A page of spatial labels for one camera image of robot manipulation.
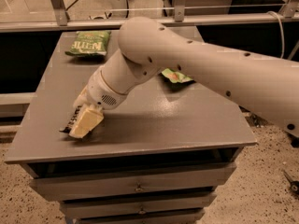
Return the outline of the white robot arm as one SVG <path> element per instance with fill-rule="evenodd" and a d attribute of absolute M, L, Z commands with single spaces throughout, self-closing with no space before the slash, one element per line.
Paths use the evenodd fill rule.
<path fill-rule="evenodd" d="M 169 68 L 299 136 L 294 61 L 193 41 L 145 17 L 127 20 L 116 52 L 90 77 L 74 107 L 114 109 L 137 85 Z"/>

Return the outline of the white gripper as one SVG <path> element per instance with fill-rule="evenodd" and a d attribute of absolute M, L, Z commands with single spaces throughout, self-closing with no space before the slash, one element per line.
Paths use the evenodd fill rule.
<path fill-rule="evenodd" d="M 103 108 L 115 109 L 126 97 L 126 94 L 116 93 L 107 85 L 102 75 L 102 68 L 98 68 L 73 103 L 74 108 L 81 106 L 81 109 L 69 135 L 83 138 L 104 119 Z"/>

